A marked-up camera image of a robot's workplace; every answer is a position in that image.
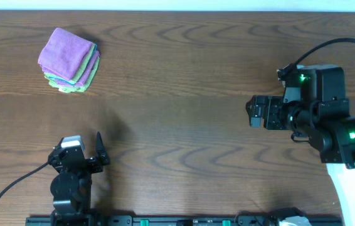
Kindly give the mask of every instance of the purple towel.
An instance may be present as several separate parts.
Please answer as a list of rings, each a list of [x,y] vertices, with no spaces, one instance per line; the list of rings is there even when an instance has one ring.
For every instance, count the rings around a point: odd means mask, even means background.
[[[71,80],[93,43],[61,28],[57,28],[42,49],[38,64],[44,72]]]
[[[97,58],[100,56],[100,52],[95,51],[95,53],[92,55],[91,60],[89,61],[89,63],[87,64],[87,67],[84,70],[83,75],[80,77],[80,79],[76,82],[75,85],[70,85],[67,82],[64,82],[62,80],[56,80],[56,83],[58,85],[62,85],[62,86],[66,86],[66,87],[83,87],[85,85],[85,82],[88,79],[88,76],[90,76],[92,67],[94,66],[95,61],[97,60]]]

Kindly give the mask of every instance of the white backdrop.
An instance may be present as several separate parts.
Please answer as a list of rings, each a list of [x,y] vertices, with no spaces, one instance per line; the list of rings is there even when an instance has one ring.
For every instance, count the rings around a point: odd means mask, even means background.
[[[0,9],[355,12],[355,0],[0,0]]]

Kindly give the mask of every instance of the stack of towels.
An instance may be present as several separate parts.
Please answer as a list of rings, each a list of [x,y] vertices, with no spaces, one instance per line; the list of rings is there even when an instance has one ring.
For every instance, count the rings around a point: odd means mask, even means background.
[[[38,58],[49,85],[66,93],[86,91],[99,61],[95,43],[61,28],[54,30]]]

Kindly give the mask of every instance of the wooden table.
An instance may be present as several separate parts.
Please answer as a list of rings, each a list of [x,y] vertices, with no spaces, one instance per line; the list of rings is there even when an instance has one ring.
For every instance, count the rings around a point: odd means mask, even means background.
[[[38,55],[62,27],[98,44],[84,93],[48,85]],[[104,213],[235,215],[298,207],[340,215],[319,153],[289,131],[250,128],[245,103],[281,95],[275,73],[324,41],[355,37],[355,14],[0,11],[0,191],[43,164],[60,138],[100,131],[112,165],[93,177]],[[355,45],[304,64],[346,71],[355,115]],[[0,201],[0,225],[52,209],[46,167]]]

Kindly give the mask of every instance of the wood grain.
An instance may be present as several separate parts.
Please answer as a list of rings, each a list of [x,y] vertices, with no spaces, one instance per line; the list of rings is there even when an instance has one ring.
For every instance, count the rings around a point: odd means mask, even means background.
[[[56,27],[98,44],[85,93],[59,93],[36,64]],[[92,205],[105,213],[296,206],[339,215],[318,152],[288,131],[250,128],[245,102],[281,95],[277,68],[344,36],[355,37],[355,14],[0,11],[0,191],[46,161],[61,137],[80,134],[92,150],[99,130],[112,165],[93,177]],[[355,45],[304,63],[343,66],[355,114]],[[49,214],[55,176],[47,167],[9,190],[0,225]]]

